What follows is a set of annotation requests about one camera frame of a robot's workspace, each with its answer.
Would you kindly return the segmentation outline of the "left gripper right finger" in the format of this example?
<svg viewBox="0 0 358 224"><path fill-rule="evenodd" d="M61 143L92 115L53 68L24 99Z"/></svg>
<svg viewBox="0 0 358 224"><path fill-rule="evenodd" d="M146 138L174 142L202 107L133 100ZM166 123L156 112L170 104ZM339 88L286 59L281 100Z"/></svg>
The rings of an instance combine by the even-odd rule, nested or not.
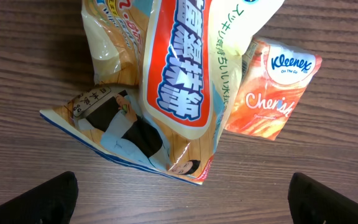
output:
<svg viewBox="0 0 358 224"><path fill-rule="evenodd" d="M293 223L358 223L358 203L301 172L291 178L288 204Z"/></svg>

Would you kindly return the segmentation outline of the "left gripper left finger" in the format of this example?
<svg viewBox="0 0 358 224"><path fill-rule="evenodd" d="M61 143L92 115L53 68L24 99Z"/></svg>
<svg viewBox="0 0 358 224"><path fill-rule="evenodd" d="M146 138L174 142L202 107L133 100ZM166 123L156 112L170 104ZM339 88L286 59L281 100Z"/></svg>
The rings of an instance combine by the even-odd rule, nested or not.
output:
<svg viewBox="0 0 358 224"><path fill-rule="evenodd" d="M66 171L0 205L0 224L68 224L77 198L76 176Z"/></svg>

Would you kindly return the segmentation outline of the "orange small packet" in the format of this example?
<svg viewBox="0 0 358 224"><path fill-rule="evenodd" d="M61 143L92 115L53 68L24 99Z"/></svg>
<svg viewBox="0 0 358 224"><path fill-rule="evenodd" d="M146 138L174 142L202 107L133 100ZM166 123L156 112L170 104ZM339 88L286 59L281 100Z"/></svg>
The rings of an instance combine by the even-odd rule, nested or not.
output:
<svg viewBox="0 0 358 224"><path fill-rule="evenodd" d="M225 129L275 140L322 61L301 48L254 37L242 57L243 79Z"/></svg>

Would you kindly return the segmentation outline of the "yellow snack chip bag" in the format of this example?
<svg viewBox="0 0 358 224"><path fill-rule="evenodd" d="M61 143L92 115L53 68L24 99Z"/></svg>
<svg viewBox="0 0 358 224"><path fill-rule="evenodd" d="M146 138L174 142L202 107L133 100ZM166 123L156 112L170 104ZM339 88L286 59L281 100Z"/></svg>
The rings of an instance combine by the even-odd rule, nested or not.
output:
<svg viewBox="0 0 358 224"><path fill-rule="evenodd" d="M281 6L83 1L95 86L40 115L109 161L201 185L239 91L243 55Z"/></svg>

